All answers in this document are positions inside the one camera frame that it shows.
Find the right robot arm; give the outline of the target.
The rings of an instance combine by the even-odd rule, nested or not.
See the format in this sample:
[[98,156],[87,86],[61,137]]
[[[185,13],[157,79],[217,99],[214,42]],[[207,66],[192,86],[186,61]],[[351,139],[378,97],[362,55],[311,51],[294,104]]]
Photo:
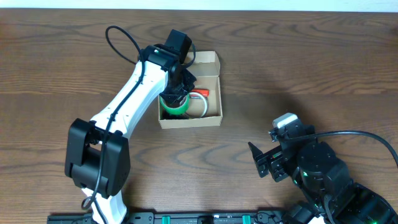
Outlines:
[[346,131],[316,133],[300,121],[269,131],[279,146],[262,152],[248,146],[260,177],[275,182],[288,177],[307,202],[283,216],[286,223],[309,223],[323,217],[325,223],[397,223],[397,213],[379,194],[355,182],[344,161],[320,137],[345,135]]

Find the white tape roll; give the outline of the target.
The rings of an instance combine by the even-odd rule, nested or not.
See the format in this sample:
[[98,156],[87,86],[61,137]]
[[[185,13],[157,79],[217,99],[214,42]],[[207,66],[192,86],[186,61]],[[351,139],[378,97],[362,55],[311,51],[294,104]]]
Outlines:
[[203,118],[208,112],[208,100],[197,92],[191,92],[188,95],[189,104],[185,114],[191,118]]

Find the green tape roll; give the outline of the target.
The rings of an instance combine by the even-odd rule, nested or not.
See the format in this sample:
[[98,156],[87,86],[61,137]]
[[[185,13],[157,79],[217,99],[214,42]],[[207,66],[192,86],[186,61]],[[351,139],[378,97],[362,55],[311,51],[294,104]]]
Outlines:
[[179,103],[179,105],[174,108],[169,106],[161,96],[159,97],[159,101],[160,101],[160,104],[162,105],[162,107],[164,108],[164,110],[166,112],[168,112],[168,114],[181,115],[181,114],[184,114],[188,110],[190,99],[189,99],[188,95],[185,96],[183,98],[183,100]]

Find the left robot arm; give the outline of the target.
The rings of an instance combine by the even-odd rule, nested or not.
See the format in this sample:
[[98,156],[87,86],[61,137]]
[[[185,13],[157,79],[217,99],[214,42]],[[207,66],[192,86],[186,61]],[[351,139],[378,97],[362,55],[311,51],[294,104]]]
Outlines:
[[95,223],[123,223],[121,189],[131,168],[129,139],[149,105],[159,97],[172,115],[186,112],[196,78],[185,62],[191,44],[156,44],[142,49],[127,83],[89,121],[77,118],[68,131],[65,175],[81,188],[84,209]]

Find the cardboard box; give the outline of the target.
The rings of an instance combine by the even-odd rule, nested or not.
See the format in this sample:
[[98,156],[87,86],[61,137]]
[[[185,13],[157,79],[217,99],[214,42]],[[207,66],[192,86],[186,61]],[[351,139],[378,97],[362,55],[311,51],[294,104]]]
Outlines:
[[208,112],[203,118],[191,118],[188,115],[171,115],[168,114],[158,103],[159,115],[158,120],[161,128],[197,128],[206,126],[219,126],[223,118],[223,110],[221,105],[221,88],[220,88],[220,61],[215,51],[204,51],[188,53],[186,61],[194,59],[194,63],[188,67],[197,79],[194,89],[207,89],[210,91],[208,100]]

